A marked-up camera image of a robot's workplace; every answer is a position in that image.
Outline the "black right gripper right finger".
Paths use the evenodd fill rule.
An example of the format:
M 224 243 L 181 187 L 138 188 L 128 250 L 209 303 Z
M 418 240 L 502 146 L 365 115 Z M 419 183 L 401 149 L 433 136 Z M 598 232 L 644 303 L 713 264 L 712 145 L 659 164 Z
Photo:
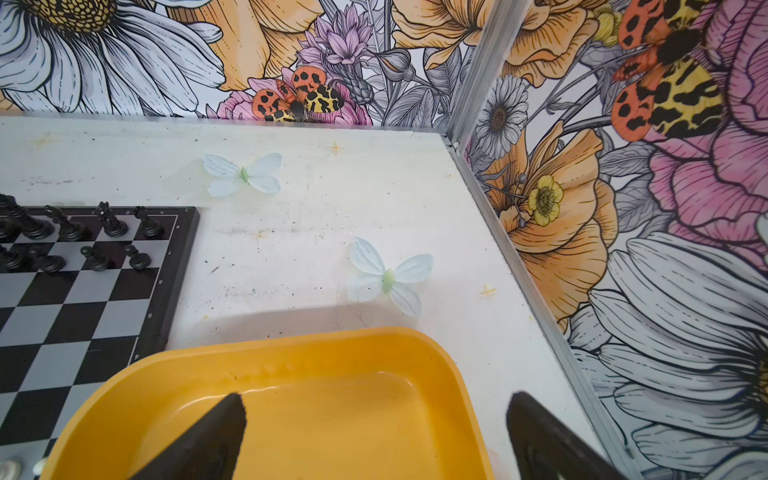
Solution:
M 625 479 L 525 391 L 512 395 L 506 425 L 523 480 Z

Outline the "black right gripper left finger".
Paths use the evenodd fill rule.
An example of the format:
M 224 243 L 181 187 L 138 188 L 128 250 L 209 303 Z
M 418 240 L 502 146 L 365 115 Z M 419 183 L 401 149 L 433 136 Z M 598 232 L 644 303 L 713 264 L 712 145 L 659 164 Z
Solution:
M 232 479 L 246 426 L 242 398 L 231 393 L 132 479 Z

